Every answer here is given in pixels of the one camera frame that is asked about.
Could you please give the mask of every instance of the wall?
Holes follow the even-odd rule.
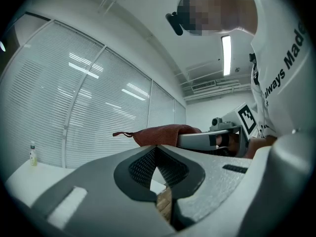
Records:
[[[163,58],[111,10],[103,16],[98,7],[92,0],[32,0],[27,10],[59,20],[107,45],[185,106],[179,83]]]
[[[255,100],[251,91],[226,94],[216,99],[188,103],[186,109],[187,124],[199,128],[202,132],[207,132],[213,118],[222,117],[244,102],[250,108],[253,106]]]

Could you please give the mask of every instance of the person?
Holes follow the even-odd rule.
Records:
[[[246,158],[282,135],[315,129],[315,50],[289,0],[180,0],[166,18],[177,35],[183,29],[200,36],[233,30],[253,35],[259,136],[250,139]],[[237,142],[231,135],[228,148],[237,150]]]

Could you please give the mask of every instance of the white t-shirt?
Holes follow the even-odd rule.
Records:
[[[315,50],[288,0],[255,0],[258,28],[254,49],[258,82],[259,137],[279,137],[316,126]]]

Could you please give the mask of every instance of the white table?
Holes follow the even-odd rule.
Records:
[[[11,196],[31,207],[44,191],[73,171],[74,169],[55,167],[40,162],[37,166],[31,166],[30,160],[27,160],[8,178],[5,187]],[[151,191],[158,195],[165,189],[165,185],[152,180]]]

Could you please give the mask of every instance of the red cloth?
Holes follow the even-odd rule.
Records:
[[[170,145],[176,147],[179,134],[200,132],[200,129],[186,124],[169,124],[147,128],[138,132],[115,132],[113,136],[124,134],[126,137],[133,137],[141,147],[150,145]]]

